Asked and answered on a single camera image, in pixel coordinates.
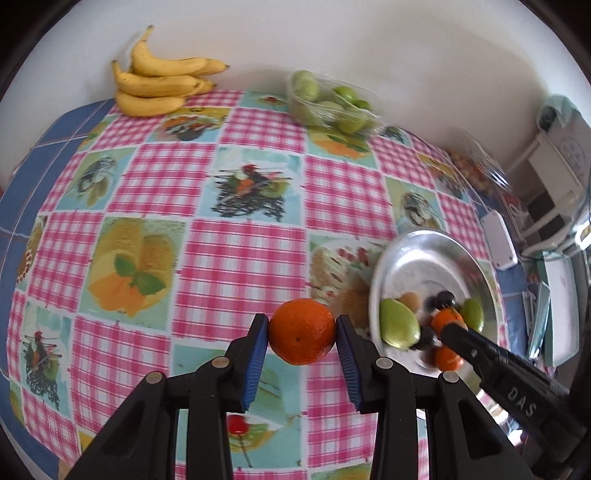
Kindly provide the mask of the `white plastic box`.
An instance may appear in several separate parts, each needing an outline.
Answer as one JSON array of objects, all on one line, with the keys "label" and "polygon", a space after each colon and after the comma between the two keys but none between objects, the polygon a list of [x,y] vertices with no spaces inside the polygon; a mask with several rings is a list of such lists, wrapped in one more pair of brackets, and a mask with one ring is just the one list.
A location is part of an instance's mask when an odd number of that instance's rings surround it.
[{"label": "white plastic box", "polygon": [[516,266],[519,257],[503,216],[490,210],[480,219],[493,266],[505,271]]}]

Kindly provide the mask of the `clear pack of green fruits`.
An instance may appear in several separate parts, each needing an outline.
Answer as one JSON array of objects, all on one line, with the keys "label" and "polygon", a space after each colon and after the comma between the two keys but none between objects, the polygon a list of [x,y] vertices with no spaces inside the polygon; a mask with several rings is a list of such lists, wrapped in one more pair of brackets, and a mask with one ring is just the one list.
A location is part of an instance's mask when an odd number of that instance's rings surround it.
[{"label": "clear pack of green fruits", "polygon": [[350,83],[298,70],[287,77],[286,93],[291,117],[307,127],[370,138],[385,125],[381,100]]}]

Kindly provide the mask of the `dark purple plum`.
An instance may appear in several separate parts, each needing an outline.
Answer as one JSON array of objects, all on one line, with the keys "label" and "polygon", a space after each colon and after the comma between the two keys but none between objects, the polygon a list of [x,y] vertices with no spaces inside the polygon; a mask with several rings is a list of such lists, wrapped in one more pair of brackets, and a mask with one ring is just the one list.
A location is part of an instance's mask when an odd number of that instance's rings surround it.
[{"label": "dark purple plum", "polygon": [[437,310],[455,308],[456,297],[450,291],[441,291],[436,295],[434,305]]},{"label": "dark purple plum", "polygon": [[425,351],[433,347],[437,339],[437,334],[429,326],[422,326],[420,328],[420,338],[413,346],[415,350]]}]

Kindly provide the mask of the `green mango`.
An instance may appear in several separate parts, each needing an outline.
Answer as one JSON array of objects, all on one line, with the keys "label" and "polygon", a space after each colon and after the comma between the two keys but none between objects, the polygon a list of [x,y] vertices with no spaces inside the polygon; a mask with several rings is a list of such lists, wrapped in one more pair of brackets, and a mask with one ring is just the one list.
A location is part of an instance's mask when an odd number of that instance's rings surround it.
[{"label": "green mango", "polygon": [[460,314],[464,323],[472,330],[479,333],[483,332],[485,320],[484,311],[478,300],[468,298],[462,304]]},{"label": "green mango", "polygon": [[400,350],[410,349],[421,337],[416,315],[395,299],[384,299],[380,303],[380,332],[384,342]]}]

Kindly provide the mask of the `blue table cover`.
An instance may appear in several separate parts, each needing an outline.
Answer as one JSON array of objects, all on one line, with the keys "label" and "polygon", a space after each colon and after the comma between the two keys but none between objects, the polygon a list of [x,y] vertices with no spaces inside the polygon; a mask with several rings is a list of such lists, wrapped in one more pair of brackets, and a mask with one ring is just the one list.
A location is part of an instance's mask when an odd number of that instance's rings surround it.
[{"label": "blue table cover", "polygon": [[59,117],[25,156],[1,198],[1,429],[22,449],[21,458],[30,458],[46,472],[57,468],[58,458],[27,433],[9,401],[6,343],[17,256],[24,252],[32,222],[67,162],[113,106],[112,99],[102,100]]}]

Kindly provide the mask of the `white chair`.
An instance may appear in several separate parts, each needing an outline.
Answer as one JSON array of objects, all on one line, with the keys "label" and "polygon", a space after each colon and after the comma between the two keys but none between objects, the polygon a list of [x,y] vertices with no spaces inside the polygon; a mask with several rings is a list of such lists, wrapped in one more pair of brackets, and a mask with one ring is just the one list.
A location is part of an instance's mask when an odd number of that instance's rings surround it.
[{"label": "white chair", "polygon": [[542,186],[554,207],[536,220],[520,235],[527,240],[556,217],[564,217],[565,225],[545,240],[528,245],[522,250],[523,257],[533,257],[544,251],[563,251],[572,241],[572,231],[582,215],[587,188],[584,175],[576,174],[563,153],[545,132],[539,132],[525,150],[506,170],[507,177],[516,195],[525,198],[534,188]]}]

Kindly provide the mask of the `yellow banana bunch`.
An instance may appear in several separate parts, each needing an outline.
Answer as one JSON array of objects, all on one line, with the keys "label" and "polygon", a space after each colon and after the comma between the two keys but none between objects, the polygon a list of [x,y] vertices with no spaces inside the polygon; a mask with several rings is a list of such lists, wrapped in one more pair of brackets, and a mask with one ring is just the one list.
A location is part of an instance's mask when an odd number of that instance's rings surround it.
[{"label": "yellow banana bunch", "polygon": [[116,86],[115,104],[129,117],[172,113],[188,98],[211,92],[216,84],[209,78],[229,69],[228,64],[218,59],[155,56],[148,46],[153,30],[154,26],[149,25],[131,48],[130,70],[124,71],[117,60],[111,62]]}]

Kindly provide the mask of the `checkered fruit print tablecloth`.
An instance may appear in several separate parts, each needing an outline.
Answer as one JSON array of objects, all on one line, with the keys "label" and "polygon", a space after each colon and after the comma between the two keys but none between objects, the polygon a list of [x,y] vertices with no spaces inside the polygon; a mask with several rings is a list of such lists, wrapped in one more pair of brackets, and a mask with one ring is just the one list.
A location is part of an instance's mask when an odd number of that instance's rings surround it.
[{"label": "checkered fruit print tablecloth", "polygon": [[145,374],[197,368],[288,300],[365,324],[381,251],[414,228],[451,234],[498,292],[483,212],[444,150],[398,128],[304,128],[283,98],[236,90],[153,118],[114,105],[17,256],[9,401],[58,466],[23,459],[63,478]]}]

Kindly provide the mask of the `brown round fruit near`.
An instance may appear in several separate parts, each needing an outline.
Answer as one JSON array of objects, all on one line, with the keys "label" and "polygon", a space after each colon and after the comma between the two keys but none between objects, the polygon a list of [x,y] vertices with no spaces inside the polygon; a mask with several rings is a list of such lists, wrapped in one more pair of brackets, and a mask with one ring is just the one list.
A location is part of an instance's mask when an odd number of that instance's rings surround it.
[{"label": "brown round fruit near", "polygon": [[420,296],[415,292],[406,292],[400,298],[399,301],[408,307],[412,312],[416,313],[422,306],[422,300]]}]

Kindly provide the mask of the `orange mandarin with stem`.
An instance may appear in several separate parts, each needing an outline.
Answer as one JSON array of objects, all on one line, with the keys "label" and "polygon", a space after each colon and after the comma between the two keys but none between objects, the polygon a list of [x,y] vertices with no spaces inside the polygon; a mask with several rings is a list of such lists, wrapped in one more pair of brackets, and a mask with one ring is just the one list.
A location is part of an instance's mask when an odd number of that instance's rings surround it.
[{"label": "orange mandarin with stem", "polygon": [[462,357],[447,346],[436,349],[435,365],[442,371],[457,371],[464,363]]}]

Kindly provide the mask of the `clear box of nuts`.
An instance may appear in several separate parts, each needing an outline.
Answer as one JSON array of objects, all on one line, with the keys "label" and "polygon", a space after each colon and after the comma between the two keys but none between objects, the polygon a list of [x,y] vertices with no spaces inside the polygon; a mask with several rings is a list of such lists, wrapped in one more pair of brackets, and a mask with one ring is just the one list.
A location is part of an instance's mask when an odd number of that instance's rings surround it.
[{"label": "clear box of nuts", "polygon": [[456,169],[480,195],[491,198],[499,192],[512,193],[500,164],[467,131],[459,128],[452,130],[448,153]]}]

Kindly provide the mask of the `round silver metal plate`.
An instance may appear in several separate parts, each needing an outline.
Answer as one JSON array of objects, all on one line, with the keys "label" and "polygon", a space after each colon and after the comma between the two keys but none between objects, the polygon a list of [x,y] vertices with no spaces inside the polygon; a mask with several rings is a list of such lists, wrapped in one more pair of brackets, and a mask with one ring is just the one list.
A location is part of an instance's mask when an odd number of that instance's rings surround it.
[{"label": "round silver metal plate", "polygon": [[440,374],[432,350],[398,349],[383,340],[380,303],[415,293],[419,297],[416,318],[420,325],[426,326],[435,314],[436,296],[442,291],[451,292],[460,304],[469,298],[478,300],[484,313],[482,334],[493,342],[498,340],[497,326],[503,313],[492,269],[479,263],[448,234],[419,229],[399,236],[388,245],[370,281],[370,338],[381,355],[396,360],[412,373],[431,377]]}]

